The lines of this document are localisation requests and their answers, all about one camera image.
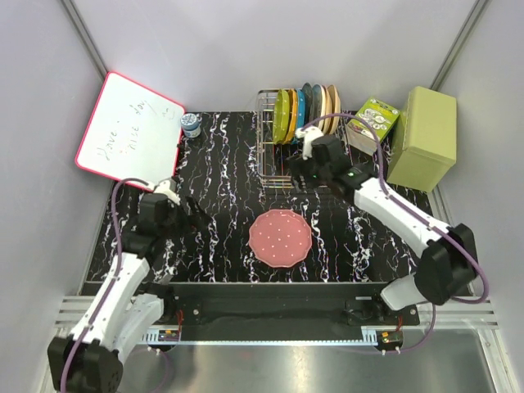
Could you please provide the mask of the orange polka dot plate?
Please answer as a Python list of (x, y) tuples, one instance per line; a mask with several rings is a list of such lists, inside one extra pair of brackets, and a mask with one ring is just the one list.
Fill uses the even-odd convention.
[(286, 138), (284, 140), (285, 144), (291, 143), (292, 139), (295, 136), (297, 113), (298, 113), (297, 91), (294, 88), (290, 88), (288, 90), (288, 96), (290, 98), (290, 113), (289, 113), (289, 122), (288, 122), (287, 135), (286, 135)]

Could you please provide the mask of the lime green polka dot plate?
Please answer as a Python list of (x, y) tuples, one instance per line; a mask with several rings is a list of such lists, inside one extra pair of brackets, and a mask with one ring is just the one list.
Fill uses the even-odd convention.
[(287, 139), (290, 120), (291, 99), (288, 89), (279, 89), (273, 109), (273, 136), (274, 144), (284, 144)]

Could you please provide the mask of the blue polka dot plate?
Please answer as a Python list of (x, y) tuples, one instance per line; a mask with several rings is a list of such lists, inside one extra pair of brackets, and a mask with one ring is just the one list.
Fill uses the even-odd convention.
[(301, 129), (305, 125), (305, 110), (306, 110), (306, 100), (305, 94), (301, 89), (296, 90), (296, 127), (295, 130)]

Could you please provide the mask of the pink polka dot plate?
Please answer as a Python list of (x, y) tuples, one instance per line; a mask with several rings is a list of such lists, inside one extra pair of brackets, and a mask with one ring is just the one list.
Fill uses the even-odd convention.
[(272, 209), (255, 219), (248, 244), (259, 261), (271, 268), (288, 269), (306, 259), (312, 246), (312, 230), (294, 211)]

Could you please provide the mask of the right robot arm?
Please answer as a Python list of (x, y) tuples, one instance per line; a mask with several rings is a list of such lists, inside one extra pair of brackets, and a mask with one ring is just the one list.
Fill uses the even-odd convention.
[(387, 284), (381, 299), (372, 303), (377, 322), (393, 323), (408, 305), (443, 305), (476, 278), (486, 280), (472, 230), (464, 224), (451, 227), (424, 213), (381, 181), (371, 165), (352, 165), (346, 156), (325, 165), (300, 154), (287, 161), (297, 188), (329, 187), (343, 201), (380, 220), (419, 258), (415, 273)]

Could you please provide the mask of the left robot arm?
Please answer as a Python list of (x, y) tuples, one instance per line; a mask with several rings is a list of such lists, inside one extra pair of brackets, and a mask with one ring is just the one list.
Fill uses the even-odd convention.
[(106, 280), (83, 317), (66, 337), (47, 348), (53, 387), (58, 392), (116, 392), (124, 364), (154, 323), (181, 320), (174, 290), (145, 283), (162, 243), (207, 228), (210, 216), (191, 196), (145, 194), (137, 221), (117, 230), (117, 252)]

